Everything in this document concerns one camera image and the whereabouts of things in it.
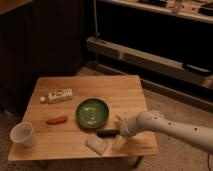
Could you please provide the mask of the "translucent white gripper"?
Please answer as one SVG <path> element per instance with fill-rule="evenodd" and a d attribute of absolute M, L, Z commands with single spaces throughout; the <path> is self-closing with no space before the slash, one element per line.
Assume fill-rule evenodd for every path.
<path fill-rule="evenodd" d="M 116 115 L 116 118 L 119 121 L 120 134 L 122 136 L 121 135 L 116 136 L 115 141 L 114 141 L 113 146 L 112 146 L 113 151 L 119 150 L 127 141 L 127 139 L 125 137 L 130 136 L 130 132 L 127 128 L 127 121 L 125 119 L 122 119 L 118 115 Z"/>

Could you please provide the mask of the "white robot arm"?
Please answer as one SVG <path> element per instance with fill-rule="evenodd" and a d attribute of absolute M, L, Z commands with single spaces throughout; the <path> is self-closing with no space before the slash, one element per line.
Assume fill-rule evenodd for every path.
<path fill-rule="evenodd" d="M 166 119 L 158 110 L 142 111 L 129 118 L 118 117 L 119 133 L 133 137 L 145 131 L 159 132 L 213 154 L 213 128 Z"/>

